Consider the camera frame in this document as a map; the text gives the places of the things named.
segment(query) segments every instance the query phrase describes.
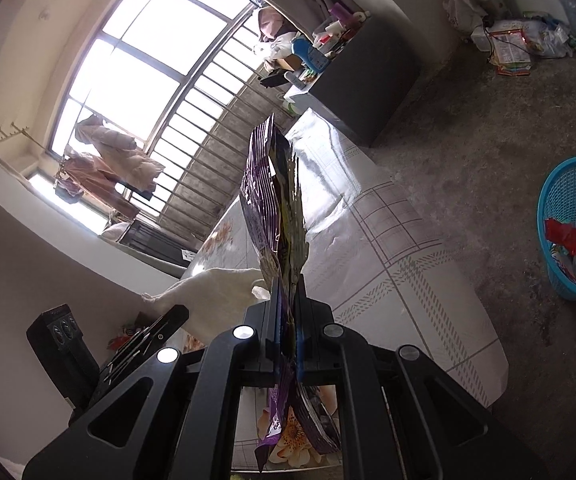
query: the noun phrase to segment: purple snack bag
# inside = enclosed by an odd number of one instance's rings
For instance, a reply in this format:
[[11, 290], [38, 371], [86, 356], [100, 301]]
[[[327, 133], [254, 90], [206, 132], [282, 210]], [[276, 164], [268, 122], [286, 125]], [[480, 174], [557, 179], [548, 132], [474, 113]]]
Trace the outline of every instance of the purple snack bag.
[[[279, 206], [268, 158], [273, 129], [271, 116], [253, 130], [239, 193], [245, 224], [260, 257], [276, 253], [279, 241]], [[268, 287], [273, 277], [264, 274]]]
[[281, 370], [279, 384], [268, 389], [270, 426], [268, 427], [265, 437], [255, 449], [255, 457], [257, 458], [259, 472], [263, 470], [263, 466], [268, 462], [270, 453], [273, 452], [274, 446], [279, 442], [286, 425], [286, 420], [288, 419], [290, 387], [294, 380], [294, 373], [292, 367], [283, 356], [281, 357], [279, 368]]
[[341, 436], [315, 386], [297, 383], [295, 395], [290, 397], [290, 405], [316, 452], [327, 454], [341, 449]]

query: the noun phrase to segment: blue spray bottle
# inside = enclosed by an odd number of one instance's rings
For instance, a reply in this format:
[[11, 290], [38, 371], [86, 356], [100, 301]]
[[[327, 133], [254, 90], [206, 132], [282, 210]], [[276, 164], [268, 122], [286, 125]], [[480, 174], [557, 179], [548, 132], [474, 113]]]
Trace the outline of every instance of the blue spray bottle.
[[299, 56], [309, 69], [318, 74], [321, 74], [330, 64], [330, 60], [302, 36], [292, 40], [292, 53]]

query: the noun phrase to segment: window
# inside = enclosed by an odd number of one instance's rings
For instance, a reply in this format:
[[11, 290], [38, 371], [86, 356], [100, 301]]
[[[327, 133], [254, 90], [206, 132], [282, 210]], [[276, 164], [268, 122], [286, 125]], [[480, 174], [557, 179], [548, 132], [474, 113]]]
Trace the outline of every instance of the window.
[[206, 50], [247, 7], [248, 0], [122, 0], [108, 17], [69, 88], [51, 149], [73, 139], [92, 113], [145, 144]]
[[[92, 114], [102, 117], [165, 166], [149, 200], [119, 185], [117, 191], [175, 234], [190, 235], [185, 239], [193, 243], [205, 239], [214, 215], [231, 198], [231, 189], [221, 187], [240, 179], [232, 174], [223, 179], [214, 161], [231, 170], [245, 162], [244, 148], [214, 132], [220, 124], [231, 131], [223, 119], [228, 112], [239, 117], [231, 105], [262, 64], [252, 52], [259, 36], [256, 6], [248, 0], [121, 0], [71, 81], [52, 152], [63, 156], [69, 144], [79, 153], [98, 155], [73, 133], [79, 121]], [[244, 138], [254, 125], [241, 125], [247, 132], [234, 135]], [[210, 144], [217, 141], [219, 148]], [[209, 163], [206, 153], [212, 157]], [[205, 171], [212, 171], [218, 182], [207, 182]], [[181, 218], [171, 219], [175, 214]]]
[[106, 216], [95, 211], [84, 203], [78, 202], [76, 204], [69, 204], [61, 200], [55, 195], [52, 182], [40, 173], [35, 173], [34, 176], [30, 178], [30, 183], [34, 189], [39, 191], [39, 193], [41, 193], [46, 199], [63, 209], [63, 211], [68, 213], [70, 216], [79, 220], [84, 226], [90, 229], [90, 231], [98, 235], [103, 232], [103, 228], [108, 221]]

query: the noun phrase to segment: electrical cable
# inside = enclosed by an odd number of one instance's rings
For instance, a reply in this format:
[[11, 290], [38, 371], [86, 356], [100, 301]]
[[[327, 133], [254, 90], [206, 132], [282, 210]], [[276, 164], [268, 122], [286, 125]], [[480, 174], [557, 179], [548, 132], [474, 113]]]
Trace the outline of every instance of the electrical cable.
[[539, 56], [538, 54], [535, 54], [533, 52], [531, 52], [530, 50], [526, 50], [525, 48], [520, 47], [519, 45], [513, 43], [512, 41], [506, 41], [506, 40], [501, 40], [500, 38], [497, 38], [496, 36], [493, 37], [487, 30], [485, 27], [482, 26], [482, 28], [484, 29], [484, 33], [486, 35], [486, 37], [488, 38], [488, 43], [490, 43], [490, 56], [488, 56], [488, 62], [490, 63], [490, 60], [493, 57], [493, 54], [495, 53], [495, 49], [493, 47], [493, 43], [491, 41], [491, 38], [495, 41], [499, 41], [500, 43], [507, 43], [508, 45], [512, 45], [516, 48], [518, 48], [519, 50], [523, 50], [526, 54], [531, 54], [532, 56], [537, 56], [540, 59], [561, 59], [559, 57], [554, 57], [554, 56]]

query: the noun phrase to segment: cardboard box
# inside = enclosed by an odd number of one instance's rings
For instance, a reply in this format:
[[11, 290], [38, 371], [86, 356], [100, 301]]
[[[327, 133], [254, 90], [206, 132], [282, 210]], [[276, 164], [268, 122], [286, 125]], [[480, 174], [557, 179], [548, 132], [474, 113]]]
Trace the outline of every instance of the cardboard box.
[[290, 54], [288, 57], [284, 57], [283, 59], [276, 60], [279, 66], [286, 70], [292, 70], [293, 72], [301, 68], [301, 58], [296, 54]]

